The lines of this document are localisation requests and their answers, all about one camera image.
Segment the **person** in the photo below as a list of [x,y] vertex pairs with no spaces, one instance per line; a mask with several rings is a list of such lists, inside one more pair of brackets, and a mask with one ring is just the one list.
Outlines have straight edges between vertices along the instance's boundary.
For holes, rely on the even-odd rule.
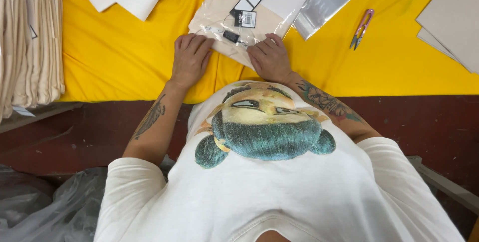
[[464,241],[398,144],[292,71],[281,38],[266,36],[247,51],[267,82],[197,104],[166,183],[158,165],[214,41],[178,37],[171,79],[108,166],[95,241]]

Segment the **cartoon eye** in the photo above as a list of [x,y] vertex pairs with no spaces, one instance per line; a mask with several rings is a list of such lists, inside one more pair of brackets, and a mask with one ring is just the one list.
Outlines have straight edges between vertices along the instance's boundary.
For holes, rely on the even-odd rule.
[[237,106],[259,107],[260,103],[258,103],[258,101],[255,101],[255,100],[243,100],[243,101],[239,101],[239,102],[236,102],[236,103],[231,105],[231,107],[237,107]]
[[299,113],[299,111],[290,110],[284,107],[277,107],[276,111],[278,112],[278,114],[298,114]]

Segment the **t-shirt sleeve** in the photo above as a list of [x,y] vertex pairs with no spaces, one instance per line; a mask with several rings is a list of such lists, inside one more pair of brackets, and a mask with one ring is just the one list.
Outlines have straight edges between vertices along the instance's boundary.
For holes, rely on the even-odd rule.
[[464,241],[398,144],[374,137],[357,144],[371,159],[374,178],[408,231],[424,241]]
[[108,166],[94,241],[120,241],[140,210],[166,185],[158,166],[120,158]]

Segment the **forearm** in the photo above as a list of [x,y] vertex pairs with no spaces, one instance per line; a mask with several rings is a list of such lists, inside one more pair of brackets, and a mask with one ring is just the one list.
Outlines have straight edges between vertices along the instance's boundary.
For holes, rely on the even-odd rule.
[[298,73],[293,73],[284,85],[295,91],[308,104],[326,113],[334,125],[345,132],[355,143],[370,137],[381,136],[350,107],[309,83]]
[[178,111],[187,90],[166,82],[163,91],[136,129],[123,157],[143,159],[159,165],[168,150]]

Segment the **brown floor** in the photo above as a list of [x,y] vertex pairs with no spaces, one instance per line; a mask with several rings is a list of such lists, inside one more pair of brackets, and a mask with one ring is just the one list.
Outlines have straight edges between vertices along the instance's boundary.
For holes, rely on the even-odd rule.
[[[406,155],[479,195],[479,96],[345,97],[342,100]],[[121,157],[152,102],[85,104],[0,134],[0,163],[37,175],[69,174],[107,166]],[[177,159],[192,106],[183,105],[170,145]],[[477,218],[439,194],[464,236]]]

